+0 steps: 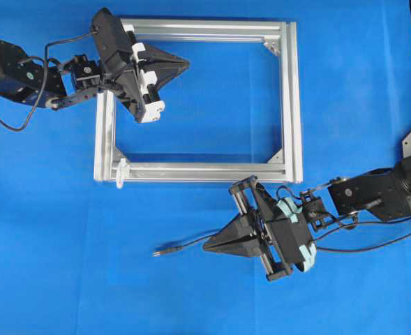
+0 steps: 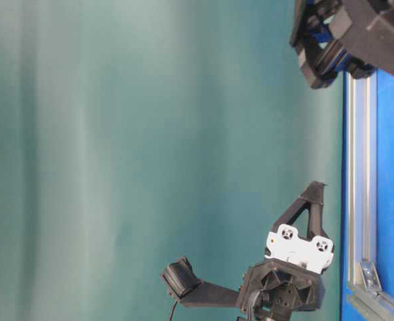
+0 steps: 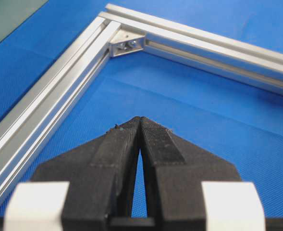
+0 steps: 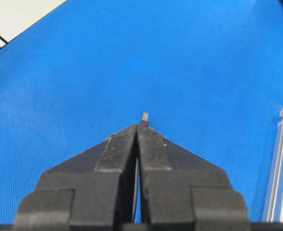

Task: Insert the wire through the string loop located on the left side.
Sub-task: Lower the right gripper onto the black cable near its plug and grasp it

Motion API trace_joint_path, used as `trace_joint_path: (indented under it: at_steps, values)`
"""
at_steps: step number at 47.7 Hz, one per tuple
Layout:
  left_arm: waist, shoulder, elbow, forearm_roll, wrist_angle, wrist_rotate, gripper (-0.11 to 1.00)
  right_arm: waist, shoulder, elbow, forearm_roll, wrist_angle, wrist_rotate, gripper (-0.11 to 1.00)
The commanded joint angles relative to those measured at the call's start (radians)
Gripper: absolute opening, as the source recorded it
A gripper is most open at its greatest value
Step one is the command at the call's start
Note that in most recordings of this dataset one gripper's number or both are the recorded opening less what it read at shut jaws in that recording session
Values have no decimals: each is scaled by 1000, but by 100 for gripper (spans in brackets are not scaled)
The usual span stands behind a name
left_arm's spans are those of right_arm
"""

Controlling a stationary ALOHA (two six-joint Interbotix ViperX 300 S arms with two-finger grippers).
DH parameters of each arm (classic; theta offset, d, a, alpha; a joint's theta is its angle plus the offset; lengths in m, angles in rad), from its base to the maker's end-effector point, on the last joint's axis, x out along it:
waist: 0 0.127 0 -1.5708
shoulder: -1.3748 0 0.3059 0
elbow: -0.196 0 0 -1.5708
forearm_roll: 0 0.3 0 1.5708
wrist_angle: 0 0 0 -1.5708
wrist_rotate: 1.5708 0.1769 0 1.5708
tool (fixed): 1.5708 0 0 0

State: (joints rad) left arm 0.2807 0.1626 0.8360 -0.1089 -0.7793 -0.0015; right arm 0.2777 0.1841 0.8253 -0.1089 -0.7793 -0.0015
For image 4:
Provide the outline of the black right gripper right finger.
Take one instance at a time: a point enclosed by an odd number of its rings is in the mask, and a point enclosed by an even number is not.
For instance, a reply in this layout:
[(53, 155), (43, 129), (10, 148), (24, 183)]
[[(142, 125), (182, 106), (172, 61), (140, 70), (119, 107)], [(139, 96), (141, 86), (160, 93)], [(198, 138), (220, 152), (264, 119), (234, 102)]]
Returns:
[(140, 125), (142, 206), (152, 231), (247, 231), (243, 196), (221, 168)]

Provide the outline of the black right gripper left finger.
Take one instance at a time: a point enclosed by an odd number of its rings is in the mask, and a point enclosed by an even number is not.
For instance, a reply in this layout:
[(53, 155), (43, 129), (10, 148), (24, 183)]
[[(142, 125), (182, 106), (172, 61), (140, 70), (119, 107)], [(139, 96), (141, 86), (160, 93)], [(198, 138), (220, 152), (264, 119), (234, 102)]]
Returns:
[(137, 125), (44, 172), (16, 231), (111, 231), (132, 218)]

